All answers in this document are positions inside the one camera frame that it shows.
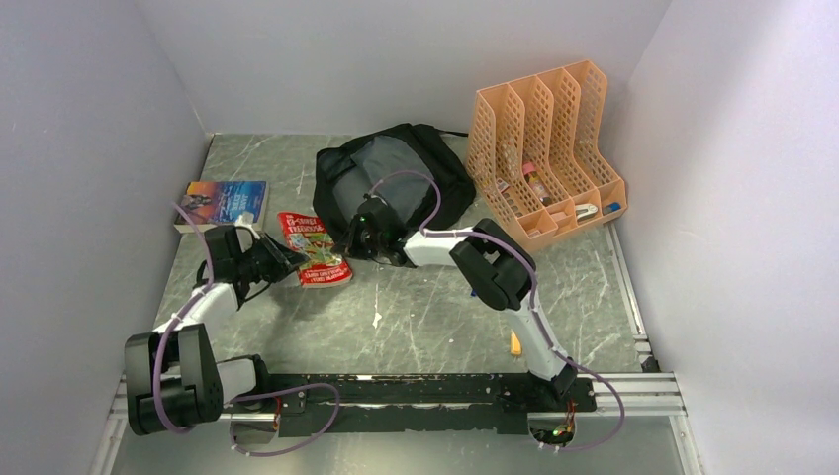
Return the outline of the aluminium frame rail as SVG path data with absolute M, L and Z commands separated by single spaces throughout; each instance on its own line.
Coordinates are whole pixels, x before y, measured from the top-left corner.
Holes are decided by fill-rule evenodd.
M 608 374 L 606 379 L 620 397 L 627 417 L 683 416 L 686 413 L 679 385 L 671 373 Z M 607 385 L 590 376 L 583 376 L 582 380 L 593 384 L 590 393 L 596 401 L 596 415 L 619 415 L 618 401 Z

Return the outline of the red treehouse book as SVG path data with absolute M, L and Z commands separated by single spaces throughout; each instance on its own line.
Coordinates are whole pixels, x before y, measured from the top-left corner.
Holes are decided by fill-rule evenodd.
M 351 280 L 350 266 L 332 251 L 334 241 L 318 217 L 281 212 L 277 218 L 287 246 L 308 258 L 297 271 L 302 287 L 334 287 Z

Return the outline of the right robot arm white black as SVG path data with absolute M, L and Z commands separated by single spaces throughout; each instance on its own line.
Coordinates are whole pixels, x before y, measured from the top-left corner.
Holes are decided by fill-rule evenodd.
M 366 195 L 333 250 L 395 267 L 457 269 L 484 305 L 507 315 L 527 372 L 537 379 L 536 402 L 556 410 L 570 399 L 578 368 L 543 311 L 535 262 L 495 221 L 447 231 L 410 228 L 381 197 Z

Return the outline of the blue orange paperback book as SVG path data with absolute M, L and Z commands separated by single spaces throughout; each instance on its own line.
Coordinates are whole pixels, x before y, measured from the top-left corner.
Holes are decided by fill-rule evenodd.
M 246 214 L 246 222 L 261 231 L 268 195 L 266 181 L 193 181 L 187 185 L 179 206 L 200 231 L 233 225 L 242 214 Z

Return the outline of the black student backpack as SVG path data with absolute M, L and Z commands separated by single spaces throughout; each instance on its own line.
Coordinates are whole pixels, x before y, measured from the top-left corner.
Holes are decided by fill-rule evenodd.
M 381 197 L 409 228 L 446 230 L 476 198 L 472 178 L 445 131 L 399 124 L 316 155 L 313 209 L 338 240 L 367 194 Z

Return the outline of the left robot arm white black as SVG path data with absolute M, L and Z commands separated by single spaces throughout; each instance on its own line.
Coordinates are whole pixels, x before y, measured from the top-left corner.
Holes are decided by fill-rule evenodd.
M 128 420 L 136 435 L 183 433 L 214 422 L 234 400 L 258 412 L 274 396 L 260 356 L 220 361 L 211 339 L 241 309 L 252 285 L 278 283 L 309 259 L 244 225 L 215 227 L 201 238 L 209 255 L 187 302 L 165 324 L 125 344 Z

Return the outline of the yellow highlighter marker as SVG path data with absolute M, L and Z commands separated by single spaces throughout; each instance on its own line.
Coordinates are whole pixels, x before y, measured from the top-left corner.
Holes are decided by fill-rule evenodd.
M 510 354 L 515 357 L 522 356 L 522 346 L 515 332 L 510 336 Z

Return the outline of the silver stapler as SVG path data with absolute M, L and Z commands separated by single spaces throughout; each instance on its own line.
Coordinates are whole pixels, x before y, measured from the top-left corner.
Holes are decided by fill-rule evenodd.
M 580 224 L 588 219 L 595 218 L 599 212 L 599 207 L 592 203 L 585 203 L 575 206 L 575 218 Z

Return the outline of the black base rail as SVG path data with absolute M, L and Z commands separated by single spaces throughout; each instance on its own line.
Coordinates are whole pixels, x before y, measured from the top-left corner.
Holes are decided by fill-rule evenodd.
M 526 435 L 528 418 L 597 408 L 591 380 L 562 398 L 528 373 L 408 375 L 271 374 L 260 385 L 281 391 L 280 436 L 326 433 L 492 430 Z

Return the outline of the orange plastic file organizer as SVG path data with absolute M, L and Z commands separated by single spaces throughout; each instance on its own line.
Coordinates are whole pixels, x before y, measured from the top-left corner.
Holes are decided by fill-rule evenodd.
M 623 178 L 599 150 L 608 81 L 590 60 L 477 91 L 466 168 L 500 226 L 534 252 L 604 225 L 628 209 Z M 543 206 L 522 175 L 532 162 L 553 202 Z M 603 214 L 617 202 L 622 209 Z M 575 206 L 599 207 L 578 224 Z

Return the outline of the pink capped bottle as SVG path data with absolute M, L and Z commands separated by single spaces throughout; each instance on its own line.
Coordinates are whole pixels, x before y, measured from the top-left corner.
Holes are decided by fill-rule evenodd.
M 549 206 L 553 202 L 552 197 L 532 162 L 522 164 L 522 175 L 538 201 L 545 207 Z

